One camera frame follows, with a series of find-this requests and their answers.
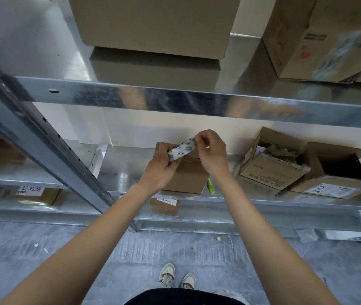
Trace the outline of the open empty labelled cardboard box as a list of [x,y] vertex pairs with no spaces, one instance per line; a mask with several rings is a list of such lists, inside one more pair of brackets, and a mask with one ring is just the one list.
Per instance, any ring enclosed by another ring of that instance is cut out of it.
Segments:
[[361,195],[360,148],[308,142],[299,159],[310,171],[290,191],[339,199]]

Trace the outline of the person's left forearm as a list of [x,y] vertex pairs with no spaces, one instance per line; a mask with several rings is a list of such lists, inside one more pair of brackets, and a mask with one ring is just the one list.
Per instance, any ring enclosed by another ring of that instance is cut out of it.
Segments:
[[31,272],[0,305],[80,305],[142,205],[158,191],[152,184],[133,185]]

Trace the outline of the printed white tape roll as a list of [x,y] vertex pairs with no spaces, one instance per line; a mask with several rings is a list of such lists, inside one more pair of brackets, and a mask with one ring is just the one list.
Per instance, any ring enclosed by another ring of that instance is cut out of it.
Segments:
[[169,162],[178,160],[196,149],[196,142],[194,138],[190,138],[187,141],[177,145],[167,152]]

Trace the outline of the person's black shorts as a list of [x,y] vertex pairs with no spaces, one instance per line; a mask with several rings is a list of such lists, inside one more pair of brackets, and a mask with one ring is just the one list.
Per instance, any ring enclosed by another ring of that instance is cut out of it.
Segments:
[[182,288],[155,288],[130,298],[124,305],[245,305],[215,293]]

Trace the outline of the person's beige sneaker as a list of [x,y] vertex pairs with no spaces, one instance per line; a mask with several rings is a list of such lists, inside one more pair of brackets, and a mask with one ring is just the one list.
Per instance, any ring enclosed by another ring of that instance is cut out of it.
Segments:
[[192,273],[187,273],[180,284],[180,288],[182,289],[190,289],[190,290],[196,290],[197,288],[197,281],[196,277]]
[[158,282],[163,288],[172,288],[174,286],[175,275],[175,266],[172,263],[167,263],[160,272]]

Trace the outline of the clear plastic bag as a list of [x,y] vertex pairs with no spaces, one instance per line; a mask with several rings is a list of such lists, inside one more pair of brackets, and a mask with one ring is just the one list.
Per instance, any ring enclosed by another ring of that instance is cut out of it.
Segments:
[[319,240],[319,236],[314,229],[294,229],[294,231],[299,236],[301,243]]

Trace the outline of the silver metal shelf rack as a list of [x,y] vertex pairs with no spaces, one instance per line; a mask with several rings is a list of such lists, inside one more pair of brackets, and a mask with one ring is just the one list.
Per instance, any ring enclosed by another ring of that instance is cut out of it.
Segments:
[[0,203],[0,220],[84,226],[136,183],[155,143],[217,131],[228,165],[284,237],[361,242],[361,195],[278,191],[239,175],[259,129],[361,148],[361,83],[278,79],[260,38],[231,34],[224,59],[93,48],[68,0],[0,0],[0,186],[67,191],[53,207]]

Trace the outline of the open box with crumpled paper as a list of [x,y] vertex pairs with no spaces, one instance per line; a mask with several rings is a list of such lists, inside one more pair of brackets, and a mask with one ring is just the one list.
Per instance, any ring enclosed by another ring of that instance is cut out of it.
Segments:
[[262,127],[244,155],[239,175],[281,191],[310,172],[298,161],[304,148],[302,140]]

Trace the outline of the person's left beige sneaker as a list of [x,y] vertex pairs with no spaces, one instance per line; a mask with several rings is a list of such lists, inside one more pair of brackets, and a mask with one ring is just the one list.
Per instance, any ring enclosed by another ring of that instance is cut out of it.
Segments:
[[175,275],[175,266],[172,263],[167,263],[160,272],[158,282],[163,288],[172,288],[174,286]]

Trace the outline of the person's left hand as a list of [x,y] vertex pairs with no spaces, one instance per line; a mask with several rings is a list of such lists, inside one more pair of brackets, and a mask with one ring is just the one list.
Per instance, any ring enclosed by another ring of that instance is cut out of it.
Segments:
[[149,199],[160,190],[162,190],[174,176],[167,173],[169,163],[167,152],[176,147],[176,144],[160,142],[157,144],[153,158],[147,164],[147,167],[137,183],[137,189],[142,195]]

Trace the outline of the person's right beige sneaker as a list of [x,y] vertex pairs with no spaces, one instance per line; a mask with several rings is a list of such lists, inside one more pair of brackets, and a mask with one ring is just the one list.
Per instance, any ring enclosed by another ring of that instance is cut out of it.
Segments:
[[192,273],[187,273],[180,284],[180,288],[182,289],[190,289],[190,290],[196,290],[197,288],[197,281],[196,277]]

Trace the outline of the flat box with handwritten label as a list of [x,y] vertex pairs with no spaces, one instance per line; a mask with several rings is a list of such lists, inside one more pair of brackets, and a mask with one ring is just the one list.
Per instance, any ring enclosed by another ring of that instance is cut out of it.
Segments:
[[52,206],[60,192],[58,188],[24,184],[15,194],[17,202],[31,205]]

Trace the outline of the taped printed cardboard box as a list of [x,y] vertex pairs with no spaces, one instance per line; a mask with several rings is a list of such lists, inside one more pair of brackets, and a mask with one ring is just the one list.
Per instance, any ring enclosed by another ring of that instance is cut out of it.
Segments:
[[352,83],[361,75],[361,0],[276,0],[262,40],[280,79]]

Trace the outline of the person's right hand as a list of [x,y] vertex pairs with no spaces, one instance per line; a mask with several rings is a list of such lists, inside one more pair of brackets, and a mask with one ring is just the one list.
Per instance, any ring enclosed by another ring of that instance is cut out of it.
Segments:
[[218,181],[222,177],[230,175],[226,145],[218,133],[209,129],[199,132],[195,137],[204,137],[206,142],[206,148],[197,148],[197,150],[201,163],[210,177]]

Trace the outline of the tiny labelled cardboard box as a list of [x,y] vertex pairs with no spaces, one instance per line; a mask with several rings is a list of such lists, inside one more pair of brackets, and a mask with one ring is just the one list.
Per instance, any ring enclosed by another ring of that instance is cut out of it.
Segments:
[[154,214],[176,216],[180,208],[180,200],[152,198],[150,199],[150,206]]

